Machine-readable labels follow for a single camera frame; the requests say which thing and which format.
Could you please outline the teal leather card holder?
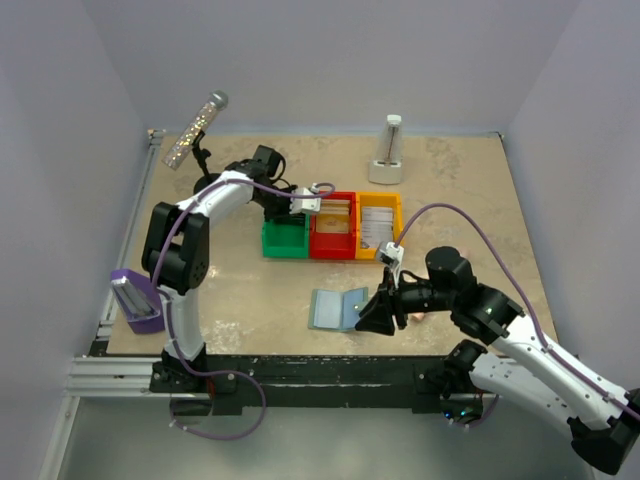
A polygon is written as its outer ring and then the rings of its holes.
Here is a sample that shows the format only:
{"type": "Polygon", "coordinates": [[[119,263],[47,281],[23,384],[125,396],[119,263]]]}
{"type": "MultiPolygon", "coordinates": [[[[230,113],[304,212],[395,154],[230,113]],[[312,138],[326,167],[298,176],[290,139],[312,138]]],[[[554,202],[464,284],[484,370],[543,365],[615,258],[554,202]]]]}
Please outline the teal leather card holder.
{"type": "Polygon", "coordinates": [[[314,289],[309,307],[308,328],[334,332],[355,330],[359,312],[369,299],[367,287],[344,292],[314,289]]]}

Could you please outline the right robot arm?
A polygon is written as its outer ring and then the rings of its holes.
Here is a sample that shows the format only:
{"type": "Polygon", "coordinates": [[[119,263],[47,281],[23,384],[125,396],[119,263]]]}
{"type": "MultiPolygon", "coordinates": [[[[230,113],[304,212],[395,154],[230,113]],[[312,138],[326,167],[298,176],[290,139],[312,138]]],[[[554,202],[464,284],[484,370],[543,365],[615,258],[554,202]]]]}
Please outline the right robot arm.
{"type": "Polygon", "coordinates": [[[538,414],[567,436],[591,467],[617,474],[639,438],[639,392],[596,373],[541,331],[503,292],[480,283],[470,262],[449,246],[429,251],[428,275],[402,269],[404,250],[381,244],[376,293],[357,330],[391,336],[414,313],[447,312],[467,340],[447,356],[447,384],[473,386],[538,414]]]}

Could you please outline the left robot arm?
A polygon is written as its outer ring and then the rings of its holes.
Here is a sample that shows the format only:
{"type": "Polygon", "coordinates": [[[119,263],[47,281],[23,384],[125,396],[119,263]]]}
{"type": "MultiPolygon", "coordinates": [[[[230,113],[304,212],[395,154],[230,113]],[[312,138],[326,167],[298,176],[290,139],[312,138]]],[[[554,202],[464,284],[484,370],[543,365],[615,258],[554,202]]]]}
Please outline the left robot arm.
{"type": "Polygon", "coordinates": [[[209,269],[210,230],[250,202],[262,207],[266,221],[288,221],[296,187],[276,186],[285,169],[281,153],[260,145],[252,157],[227,165],[221,173],[205,171],[190,198],[160,202],[152,210],[141,263],[159,289],[168,332],[163,359],[183,358],[175,364],[172,379],[184,391],[201,389],[208,376],[199,361],[206,347],[197,288],[209,269]]]}

